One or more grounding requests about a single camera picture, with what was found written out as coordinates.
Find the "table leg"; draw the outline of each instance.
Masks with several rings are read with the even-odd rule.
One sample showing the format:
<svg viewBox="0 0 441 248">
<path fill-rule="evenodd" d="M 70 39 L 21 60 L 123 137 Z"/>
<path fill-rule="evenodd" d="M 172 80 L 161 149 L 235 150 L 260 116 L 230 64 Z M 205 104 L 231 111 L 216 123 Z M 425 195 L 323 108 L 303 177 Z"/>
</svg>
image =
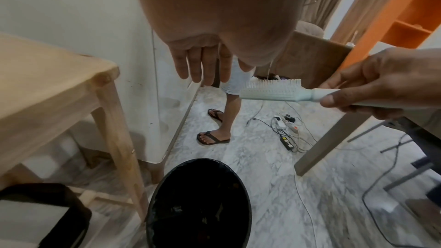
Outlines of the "table leg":
<svg viewBox="0 0 441 248">
<path fill-rule="evenodd" d="M 369 115 L 365 114 L 345 114 L 297 163 L 295 163 L 294 169 L 296 174 L 303 176 L 368 118 Z"/>
<path fill-rule="evenodd" d="M 92 112 L 93 119 L 141 220 L 144 220 L 148 199 L 115 83 L 98 89 L 96 95 L 101 108 Z"/>
</svg>

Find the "orange furniture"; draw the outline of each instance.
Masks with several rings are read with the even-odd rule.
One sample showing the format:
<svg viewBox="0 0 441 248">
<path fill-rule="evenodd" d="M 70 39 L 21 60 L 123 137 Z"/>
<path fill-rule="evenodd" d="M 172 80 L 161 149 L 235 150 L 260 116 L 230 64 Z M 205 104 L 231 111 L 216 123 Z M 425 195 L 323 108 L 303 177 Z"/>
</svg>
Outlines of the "orange furniture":
<svg viewBox="0 0 441 248">
<path fill-rule="evenodd" d="M 378 41 L 417 48 L 441 24 L 441 0 L 389 0 L 339 69 L 366 58 Z"/>
</svg>

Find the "table top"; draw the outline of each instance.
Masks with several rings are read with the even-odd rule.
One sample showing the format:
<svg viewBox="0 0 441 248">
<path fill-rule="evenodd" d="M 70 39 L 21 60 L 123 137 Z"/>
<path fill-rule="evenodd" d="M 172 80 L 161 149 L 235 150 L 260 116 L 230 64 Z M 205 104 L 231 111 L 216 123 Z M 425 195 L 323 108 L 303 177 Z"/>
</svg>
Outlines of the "table top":
<svg viewBox="0 0 441 248">
<path fill-rule="evenodd" d="M 96 77 L 109 82 L 118 75 L 113 62 L 0 33 L 0 119 Z"/>
</svg>

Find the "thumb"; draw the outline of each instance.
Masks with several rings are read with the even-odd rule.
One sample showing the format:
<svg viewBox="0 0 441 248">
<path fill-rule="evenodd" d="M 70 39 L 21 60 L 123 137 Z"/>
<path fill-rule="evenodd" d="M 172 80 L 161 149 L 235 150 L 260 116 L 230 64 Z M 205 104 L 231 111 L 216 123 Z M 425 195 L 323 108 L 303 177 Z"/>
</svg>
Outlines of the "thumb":
<svg viewBox="0 0 441 248">
<path fill-rule="evenodd" d="M 323 107 L 346 107 L 366 100 L 379 99 L 382 95 L 381 87 L 377 81 L 340 89 L 326 95 L 320 100 Z"/>
</svg>

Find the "fingernail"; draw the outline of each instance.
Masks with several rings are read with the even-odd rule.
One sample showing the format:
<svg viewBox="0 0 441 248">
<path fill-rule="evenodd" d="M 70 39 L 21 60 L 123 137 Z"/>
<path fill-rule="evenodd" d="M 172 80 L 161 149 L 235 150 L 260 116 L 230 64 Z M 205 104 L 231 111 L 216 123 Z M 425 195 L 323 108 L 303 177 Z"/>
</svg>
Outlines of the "fingernail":
<svg viewBox="0 0 441 248">
<path fill-rule="evenodd" d="M 320 105 L 322 105 L 323 107 L 333 107 L 335 105 L 334 96 L 332 96 L 332 94 L 324 96 L 320 100 Z"/>
</svg>

